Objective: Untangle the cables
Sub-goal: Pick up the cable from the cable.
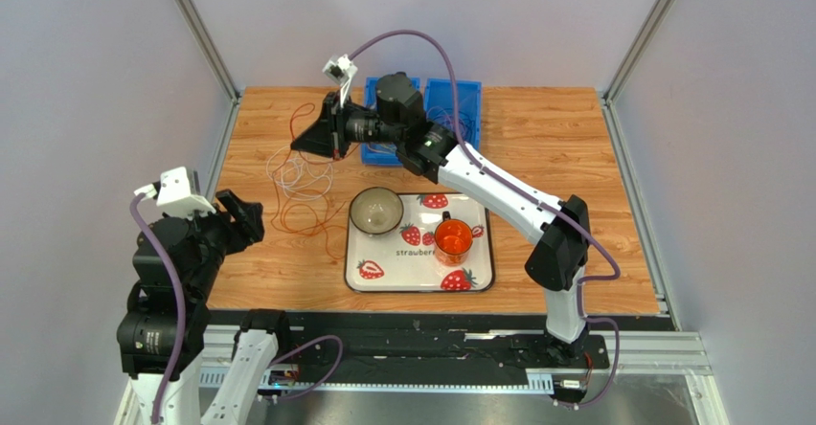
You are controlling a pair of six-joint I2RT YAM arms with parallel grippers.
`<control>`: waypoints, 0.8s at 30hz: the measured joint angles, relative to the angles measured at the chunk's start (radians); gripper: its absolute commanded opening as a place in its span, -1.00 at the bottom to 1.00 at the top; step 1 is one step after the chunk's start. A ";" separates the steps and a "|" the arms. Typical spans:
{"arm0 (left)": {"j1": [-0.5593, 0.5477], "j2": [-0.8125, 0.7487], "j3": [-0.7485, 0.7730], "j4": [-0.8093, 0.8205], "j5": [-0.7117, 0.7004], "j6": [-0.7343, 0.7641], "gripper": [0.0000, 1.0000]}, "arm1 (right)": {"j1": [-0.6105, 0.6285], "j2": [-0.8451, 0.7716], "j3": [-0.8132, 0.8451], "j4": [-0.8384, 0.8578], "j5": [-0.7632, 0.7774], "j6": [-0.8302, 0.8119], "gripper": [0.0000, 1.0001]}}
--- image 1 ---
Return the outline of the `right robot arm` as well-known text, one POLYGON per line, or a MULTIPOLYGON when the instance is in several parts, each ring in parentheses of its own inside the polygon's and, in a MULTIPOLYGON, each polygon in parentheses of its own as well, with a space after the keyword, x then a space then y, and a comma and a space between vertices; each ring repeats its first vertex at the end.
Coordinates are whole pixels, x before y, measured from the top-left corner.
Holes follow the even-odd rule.
POLYGON ((394 145, 405 169, 471 197, 521 233, 533 246, 524 269, 545 291, 547 334, 566 356, 584 351, 588 327, 578 310, 578 281, 588 261, 589 220, 582 199, 561 200, 494 166, 428 118, 421 92, 402 72, 377 81, 371 108, 340 91, 327 94, 316 121, 290 147, 340 160, 353 143, 394 145))

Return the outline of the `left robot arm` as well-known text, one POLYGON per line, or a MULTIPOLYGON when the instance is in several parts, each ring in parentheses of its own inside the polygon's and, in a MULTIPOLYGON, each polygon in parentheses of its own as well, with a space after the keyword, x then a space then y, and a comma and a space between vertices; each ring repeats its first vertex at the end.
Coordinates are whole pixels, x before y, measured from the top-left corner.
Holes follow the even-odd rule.
POLYGON ((222 190, 216 206, 206 203, 190 216, 166 214, 147 223, 138 206, 157 195, 155 188, 144 189, 129 206, 140 228, 132 258, 139 278, 116 333, 123 371, 146 424, 244 424, 264 372, 291 346, 284 311, 248 311, 235 333, 227 374, 205 411, 198 390, 212 318, 207 301, 225 258, 263 240, 263 206, 222 190))

